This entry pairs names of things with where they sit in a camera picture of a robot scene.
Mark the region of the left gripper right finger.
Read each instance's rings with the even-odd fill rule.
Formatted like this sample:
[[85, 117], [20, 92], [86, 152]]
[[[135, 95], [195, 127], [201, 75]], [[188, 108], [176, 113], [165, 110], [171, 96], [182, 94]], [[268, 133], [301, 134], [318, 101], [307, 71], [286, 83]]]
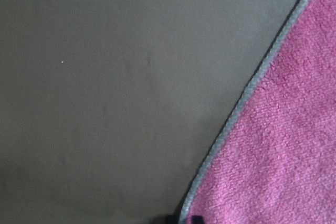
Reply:
[[204, 218], [199, 215], [193, 215], [190, 218], [191, 224], [204, 224]]

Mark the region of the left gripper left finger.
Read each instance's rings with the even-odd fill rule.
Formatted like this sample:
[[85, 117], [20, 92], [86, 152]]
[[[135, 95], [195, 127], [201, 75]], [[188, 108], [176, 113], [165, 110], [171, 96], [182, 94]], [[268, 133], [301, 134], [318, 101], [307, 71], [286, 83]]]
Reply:
[[178, 224], [178, 215], [162, 215], [152, 219], [152, 224]]

